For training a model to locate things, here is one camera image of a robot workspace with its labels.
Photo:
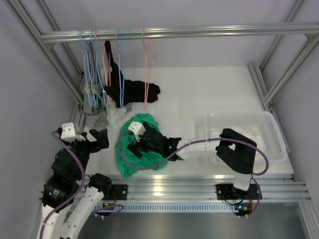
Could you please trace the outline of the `green shirt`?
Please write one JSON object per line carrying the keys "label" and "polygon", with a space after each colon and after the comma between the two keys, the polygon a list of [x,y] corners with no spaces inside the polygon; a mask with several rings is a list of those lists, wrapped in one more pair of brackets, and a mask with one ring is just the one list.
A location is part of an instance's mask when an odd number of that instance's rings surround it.
{"label": "green shirt", "polygon": [[[120,129],[120,133],[128,130],[129,125],[133,122],[137,121],[140,123],[146,122],[148,125],[150,125],[155,130],[159,131],[159,123],[154,119],[154,117],[150,114],[136,114],[135,116],[131,117],[130,120],[126,121],[124,125]],[[164,157],[162,157],[159,153],[156,152],[148,152],[143,155],[141,159],[138,159],[134,154],[132,154],[128,149],[127,146],[133,142],[135,139],[134,135],[129,135],[128,133],[124,133],[120,139],[120,147],[122,150],[122,153],[126,160],[134,165],[135,167],[140,168],[146,168],[151,167],[154,165],[157,165],[161,163],[164,160]],[[139,170],[132,168],[129,166],[121,157],[120,151],[118,148],[118,142],[115,144],[115,159],[118,166],[118,169],[120,171],[120,174],[124,178],[128,178],[132,176],[133,174],[136,174]]]}

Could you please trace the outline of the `blue hanger holding green shirt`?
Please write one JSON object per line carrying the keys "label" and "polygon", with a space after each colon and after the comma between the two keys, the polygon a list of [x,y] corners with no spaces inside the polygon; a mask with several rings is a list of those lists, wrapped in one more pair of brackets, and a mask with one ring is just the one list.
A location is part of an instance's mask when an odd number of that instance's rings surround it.
{"label": "blue hanger holding green shirt", "polygon": [[119,75],[119,87],[120,87],[120,107],[124,106],[124,79],[122,77],[121,71],[121,45],[122,42],[119,41],[119,29],[116,28],[116,42],[118,47],[118,75]]}

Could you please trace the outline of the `pink wire hanger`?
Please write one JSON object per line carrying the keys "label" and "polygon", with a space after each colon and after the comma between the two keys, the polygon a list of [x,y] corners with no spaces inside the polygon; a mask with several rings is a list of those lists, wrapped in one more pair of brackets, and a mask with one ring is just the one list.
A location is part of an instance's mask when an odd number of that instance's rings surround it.
{"label": "pink wire hanger", "polygon": [[151,75],[151,61],[152,61],[152,40],[146,42],[145,38],[145,28],[142,27],[142,41],[143,49],[145,53],[145,95],[144,95],[144,108],[147,108],[149,88],[150,88],[150,75]]}

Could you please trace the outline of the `white tank top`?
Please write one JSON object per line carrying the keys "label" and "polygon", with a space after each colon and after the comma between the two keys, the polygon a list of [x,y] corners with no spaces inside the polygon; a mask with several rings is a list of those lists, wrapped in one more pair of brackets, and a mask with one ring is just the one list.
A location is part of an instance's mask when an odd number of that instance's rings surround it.
{"label": "white tank top", "polygon": [[[251,139],[252,141],[256,142],[257,147],[262,151],[265,152],[266,146],[263,138],[260,135],[259,130],[256,127],[242,127],[242,126],[227,126],[226,128],[230,128],[245,137]],[[219,137],[222,133],[222,129],[213,129],[208,134],[209,138]]]}

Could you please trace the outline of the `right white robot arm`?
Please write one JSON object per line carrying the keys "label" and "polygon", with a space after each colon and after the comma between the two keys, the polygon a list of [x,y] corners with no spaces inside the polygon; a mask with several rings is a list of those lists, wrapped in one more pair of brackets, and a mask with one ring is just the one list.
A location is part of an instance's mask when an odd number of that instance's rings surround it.
{"label": "right white robot arm", "polygon": [[233,194],[238,198],[249,194],[257,143],[244,135],[225,128],[217,138],[173,138],[136,121],[130,124],[128,132],[135,139],[127,149],[138,158],[147,152],[158,153],[168,161],[217,157],[234,172]]}

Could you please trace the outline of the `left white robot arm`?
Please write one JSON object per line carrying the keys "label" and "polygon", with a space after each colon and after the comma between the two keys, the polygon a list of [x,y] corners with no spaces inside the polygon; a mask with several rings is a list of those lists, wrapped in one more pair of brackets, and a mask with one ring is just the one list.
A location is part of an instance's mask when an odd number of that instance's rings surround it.
{"label": "left white robot arm", "polygon": [[97,173],[85,185],[85,170],[92,153],[109,147],[108,131],[78,133],[68,125],[52,132],[63,148],[51,166],[53,175],[44,185],[39,239],[76,239],[96,204],[112,195],[112,181]]}

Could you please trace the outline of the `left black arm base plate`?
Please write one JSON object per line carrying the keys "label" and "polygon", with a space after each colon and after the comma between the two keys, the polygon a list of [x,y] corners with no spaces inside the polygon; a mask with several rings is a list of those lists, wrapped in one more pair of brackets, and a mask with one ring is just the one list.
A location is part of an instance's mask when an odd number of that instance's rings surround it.
{"label": "left black arm base plate", "polygon": [[108,199],[113,201],[126,201],[128,196],[127,184],[113,184]]}

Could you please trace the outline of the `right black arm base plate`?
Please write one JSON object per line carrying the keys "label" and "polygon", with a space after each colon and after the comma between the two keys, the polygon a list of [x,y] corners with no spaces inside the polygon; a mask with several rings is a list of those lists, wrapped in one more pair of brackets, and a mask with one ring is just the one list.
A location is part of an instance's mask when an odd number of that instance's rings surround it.
{"label": "right black arm base plate", "polygon": [[232,184],[217,184],[216,195],[218,200],[236,200],[239,198]]}

